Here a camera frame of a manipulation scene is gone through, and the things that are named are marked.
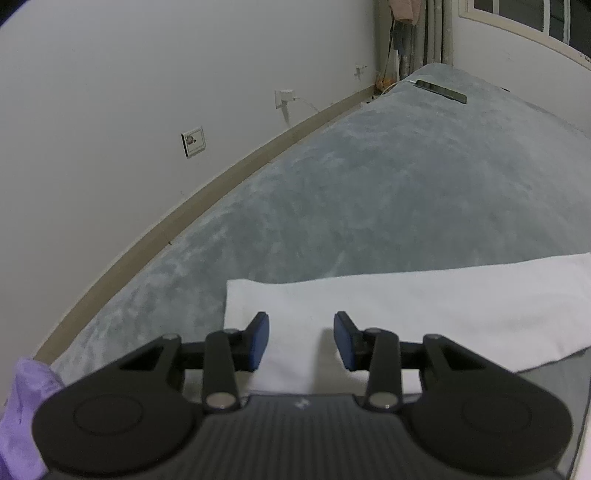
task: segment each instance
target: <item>white towel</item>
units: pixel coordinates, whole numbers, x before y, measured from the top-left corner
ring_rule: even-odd
[[[291,284],[230,280],[225,327],[269,314],[259,370],[243,392],[362,394],[366,372],[346,372],[332,336],[346,311],[360,329],[388,329],[421,342],[441,333],[520,371],[591,345],[591,254],[456,270],[356,275]],[[405,393],[420,391],[405,372]]]

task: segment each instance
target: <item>gray rug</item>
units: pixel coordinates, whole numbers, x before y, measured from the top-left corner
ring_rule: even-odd
[[[588,137],[449,66],[431,64],[409,78],[465,93],[468,102],[402,82],[295,145],[140,272],[55,370],[72,382],[166,332],[202,340],[222,326],[231,278],[283,283],[591,250]],[[573,409],[577,432],[588,404],[587,357],[565,363],[572,378],[562,367],[528,374]],[[197,379],[189,377],[188,395]]]

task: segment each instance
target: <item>smartphone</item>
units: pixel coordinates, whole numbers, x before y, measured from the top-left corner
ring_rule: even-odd
[[[414,86],[425,90],[429,90],[429,92],[433,92],[438,95],[443,95],[444,97],[449,98],[450,100],[455,100],[456,102],[467,102],[467,97],[463,93],[454,92],[449,88],[445,88],[440,85],[435,85],[434,83],[425,82],[425,80],[417,80]]]

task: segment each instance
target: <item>baseboard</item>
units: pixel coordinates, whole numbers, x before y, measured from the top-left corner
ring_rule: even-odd
[[[331,105],[290,128],[213,179],[204,188],[174,209],[111,266],[57,324],[34,355],[36,360],[53,363],[76,336],[148,262],[208,208],[277,155],[339,115],[363,102],[374,86]]]

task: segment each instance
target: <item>power socket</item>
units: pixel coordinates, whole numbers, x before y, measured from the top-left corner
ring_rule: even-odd
[[[367,65],[355,65],[355,76],[361,78],[363,71],[367,68]]]
[[[275,90],[275,108],[280,108],[293,102],[296,99],[296,94],[293,90]]]
[[[183,139],[183,147],[187,158],[198,154],[201,150],[205,150],[205,136],[203,135],[203,127],[196,128],[190,132],[181,134]]]

